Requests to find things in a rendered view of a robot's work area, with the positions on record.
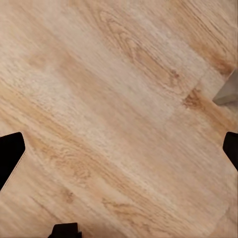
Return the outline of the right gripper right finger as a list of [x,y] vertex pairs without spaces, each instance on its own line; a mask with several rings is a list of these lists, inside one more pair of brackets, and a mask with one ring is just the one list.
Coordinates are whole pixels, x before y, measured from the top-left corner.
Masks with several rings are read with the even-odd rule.
[[227,132],[224,143],[223,150],[233,163],[238,171],[238,134],[233,132]]

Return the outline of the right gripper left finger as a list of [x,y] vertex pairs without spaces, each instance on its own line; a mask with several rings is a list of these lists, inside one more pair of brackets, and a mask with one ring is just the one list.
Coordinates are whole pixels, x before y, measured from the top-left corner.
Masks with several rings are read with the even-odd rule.
[[0,190],[25,152],[21,132],[0,137]]

